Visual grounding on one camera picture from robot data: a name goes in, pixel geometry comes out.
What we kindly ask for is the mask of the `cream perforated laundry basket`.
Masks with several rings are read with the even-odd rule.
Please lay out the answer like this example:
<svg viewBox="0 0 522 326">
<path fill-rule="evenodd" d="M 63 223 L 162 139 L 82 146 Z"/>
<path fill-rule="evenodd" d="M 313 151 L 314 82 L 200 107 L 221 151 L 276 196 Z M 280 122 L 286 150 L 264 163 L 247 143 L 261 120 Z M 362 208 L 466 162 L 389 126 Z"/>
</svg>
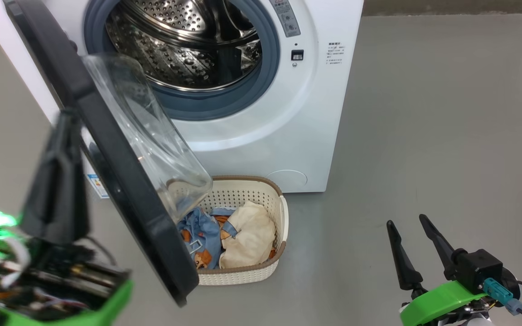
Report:
<svg viewBox="0 0 522 326">
<path fill-rule="evenodd" d="M 251 201 L 264 206 L 270 219 L 275 223 L 273 249 L 267 261 L 246 268 L 197 269 L 195 266 L 201 285 L 226 286 L 254 283 L 265 280 L 274 273 L 278 260 L 285 250 L 289 232 L 288 204 L 275 183 L 257 176 L 213 176 L 208 180 L 204 193 L 199 193 L 195 186 L 181 180 L 170 182 L 169 190 L 167 199 L 178 199 L 180 206 L 188 208 L 183 217 L 196 207 L 211 212 L 214 207 L 238 208 L 245 202 Z M 178 217 L 176 223 L 178 224 L 183 217 Z"/>
</svg>

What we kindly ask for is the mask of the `grey warning sticker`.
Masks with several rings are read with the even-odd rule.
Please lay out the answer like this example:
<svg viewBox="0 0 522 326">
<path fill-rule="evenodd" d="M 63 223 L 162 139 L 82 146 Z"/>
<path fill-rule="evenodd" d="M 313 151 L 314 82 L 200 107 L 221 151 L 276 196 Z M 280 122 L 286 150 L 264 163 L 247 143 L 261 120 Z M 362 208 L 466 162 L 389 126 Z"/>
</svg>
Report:
<svg viewBox="0 0 522 326">
<path fill-rule="evenodd" d="M 301 35 L 299 24 L 290 4 L 290 0 L 269 0 L 278 20 L 281 23 L 286 37 L 296 37 Z"/>
</svg>

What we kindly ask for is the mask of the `blue energy label sticker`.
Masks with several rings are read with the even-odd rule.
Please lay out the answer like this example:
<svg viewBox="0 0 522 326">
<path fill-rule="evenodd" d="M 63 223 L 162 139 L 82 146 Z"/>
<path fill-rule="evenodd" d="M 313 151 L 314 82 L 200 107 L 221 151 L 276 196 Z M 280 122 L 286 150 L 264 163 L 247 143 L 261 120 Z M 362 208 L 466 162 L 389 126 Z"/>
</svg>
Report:
<svg viewBox="0 0 522 326">
<path fill-rule="evenodd" d="M 110 198 L 107 190 L 104 188 L 99 176 L 96 174 L 87 174 L 87 179 L 89 183 L 91 184 L 93 190 L 96 192 L 96 194 L 102 198 Z"/>
</svg>

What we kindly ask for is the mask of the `white front-load washing machine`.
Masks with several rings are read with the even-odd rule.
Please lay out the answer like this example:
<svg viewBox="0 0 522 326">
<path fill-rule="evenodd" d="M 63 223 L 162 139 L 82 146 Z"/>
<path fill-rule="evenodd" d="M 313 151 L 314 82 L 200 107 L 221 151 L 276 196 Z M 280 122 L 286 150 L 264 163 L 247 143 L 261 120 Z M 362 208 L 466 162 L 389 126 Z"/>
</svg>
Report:
<svg viewBox="0 0 522 326">
<path fill-rule="evenodd" d="M 41 1 L 78 54 L 89 55 L 83 25 L 90 0 Z M 364 0 L 290 0 L 301 35 L 289 38 L 269 0 L 261 3 L 274 21 L 281 45 L 277 76 L 261 99 L 213 120 L 170 118 L 157 101 L 209 175 L 266 177 L 290 169 L 307 176 L 305 192 L 324 192 Z M 54 120 L 59 106 L 52 103 L 51 91 L 42 89 L 44 77 L 28 57 L 3 0 L 0 46 L 48 120 Z"/>
</svg>

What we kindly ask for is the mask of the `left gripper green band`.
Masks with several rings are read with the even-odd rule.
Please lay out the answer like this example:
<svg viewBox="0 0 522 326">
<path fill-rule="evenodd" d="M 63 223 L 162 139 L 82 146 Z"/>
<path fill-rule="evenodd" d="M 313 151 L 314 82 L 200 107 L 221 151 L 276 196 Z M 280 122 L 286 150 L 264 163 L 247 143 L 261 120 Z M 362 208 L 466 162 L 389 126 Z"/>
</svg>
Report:
<svg viewBox="0 0 522 326">
<path fill-rule="evenodd" d="M 81 120 L 60 112 L 17 220 L 0 211 L 0 326 L 112 326 L 132 294 L 132 272 L 90 231 Z"/>
</svg>

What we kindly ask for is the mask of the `cream white garment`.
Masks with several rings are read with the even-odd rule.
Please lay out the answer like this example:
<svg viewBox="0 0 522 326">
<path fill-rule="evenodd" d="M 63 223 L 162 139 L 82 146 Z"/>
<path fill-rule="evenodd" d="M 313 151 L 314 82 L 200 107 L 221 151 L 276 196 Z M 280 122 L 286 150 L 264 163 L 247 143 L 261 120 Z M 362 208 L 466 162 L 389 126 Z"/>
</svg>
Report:
<svg viewBox="0 0 522 326">
<path fill-rule="evenodd" d="M 219 268 L 246 268 L 267 261 L 276 226 L 264 206 L 251 201 L 238 207 L 220 227 Z"/>
</svg>

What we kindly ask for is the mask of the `blue garment with orange print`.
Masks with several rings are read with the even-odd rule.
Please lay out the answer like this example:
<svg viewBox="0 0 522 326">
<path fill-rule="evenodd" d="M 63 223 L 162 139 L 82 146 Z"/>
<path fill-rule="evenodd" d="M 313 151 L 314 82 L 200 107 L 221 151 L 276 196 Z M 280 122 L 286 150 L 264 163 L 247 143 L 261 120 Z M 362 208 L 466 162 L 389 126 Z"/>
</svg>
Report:
<svg viewBox="0 0 522 326">
<path fill-rule="evenodd" d="M 220 268 L 220 256 L 225 252 L 223 241 L 238 234 L 228 221 L 236 207 L 214 207 L 211 212 L 201 207 L 190 211 L 177 224 L 197 269 Z"/>
</svg>

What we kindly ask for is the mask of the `black round glass washer door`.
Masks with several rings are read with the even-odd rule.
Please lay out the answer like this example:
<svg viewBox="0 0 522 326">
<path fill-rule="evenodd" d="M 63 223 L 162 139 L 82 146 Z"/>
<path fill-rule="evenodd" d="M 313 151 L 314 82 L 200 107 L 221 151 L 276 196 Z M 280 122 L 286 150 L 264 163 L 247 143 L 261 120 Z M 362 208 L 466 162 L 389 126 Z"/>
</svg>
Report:
<svg viewBox="0 0 522 326">
<path fill-rule="evenodd" d="M 199 277 L 177 229 L 187 207 L 167 199 L 181 180 L 204 193 L 211 176 L 165 114 L 140 64 L 122 54 L 79 56 L 41 0 L 3 0 L 9 19 L 60 103 L 81 120 L 81 153 L 175 303 Z"/>
</svg>

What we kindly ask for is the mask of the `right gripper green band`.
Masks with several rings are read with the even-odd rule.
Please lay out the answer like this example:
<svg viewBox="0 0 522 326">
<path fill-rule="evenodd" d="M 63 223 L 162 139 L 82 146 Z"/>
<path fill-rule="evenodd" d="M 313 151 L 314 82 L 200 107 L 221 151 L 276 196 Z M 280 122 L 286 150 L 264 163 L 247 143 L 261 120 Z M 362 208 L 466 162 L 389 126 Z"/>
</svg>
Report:
<svg viewBox="0 0 522 326">
<path fill-rule="evenodd" d="M 391 253 L 400 289 L 411 292 L 411 301 L 404 303 L 399 311 L 402 326 L 493 326 L 488 312 L 491 303 L 479 287 L 471 293 L 456 279 L 456 267 L 452 262 L 454 248 L 425 214 L 419 221 L 426 236 L 433 242 L 444 267 L 444 277 L 449 281 L 433 290 L 422 287 L 423 277 L 414 269 L 401 242 L 397 227 L 392 220 L 386 222 Z"/>
</svg>

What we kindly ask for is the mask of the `stainless steel washing machine drum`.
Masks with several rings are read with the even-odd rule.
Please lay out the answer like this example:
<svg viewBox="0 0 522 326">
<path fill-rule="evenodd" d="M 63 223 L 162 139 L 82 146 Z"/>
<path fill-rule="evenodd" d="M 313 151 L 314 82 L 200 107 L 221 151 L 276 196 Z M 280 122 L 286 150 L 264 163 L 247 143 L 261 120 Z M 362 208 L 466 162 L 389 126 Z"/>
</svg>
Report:
<svg viewBox="0 0 522 326">
<path fill-rule="evenodd" d="M 255 27 L 230 0 L 121 0 L 106 31 L 149 80 L 178 90 L 232 86 L 262 60 Z"/>
</svg>

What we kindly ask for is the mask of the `round white filter cover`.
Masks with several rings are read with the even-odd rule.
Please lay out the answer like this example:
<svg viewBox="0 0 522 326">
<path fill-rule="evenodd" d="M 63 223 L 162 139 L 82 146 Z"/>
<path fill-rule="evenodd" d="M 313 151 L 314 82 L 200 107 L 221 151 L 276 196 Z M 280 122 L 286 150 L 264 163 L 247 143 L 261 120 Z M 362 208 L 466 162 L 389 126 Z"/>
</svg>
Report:
<svg viewBox="0 0 522 326">
<path fill-rule="evenodd" d="M 278 170 L 266 175 L 284 193 L 305 192 L 307 184 L 307 176 L 296 170 Z"/>
</svg>

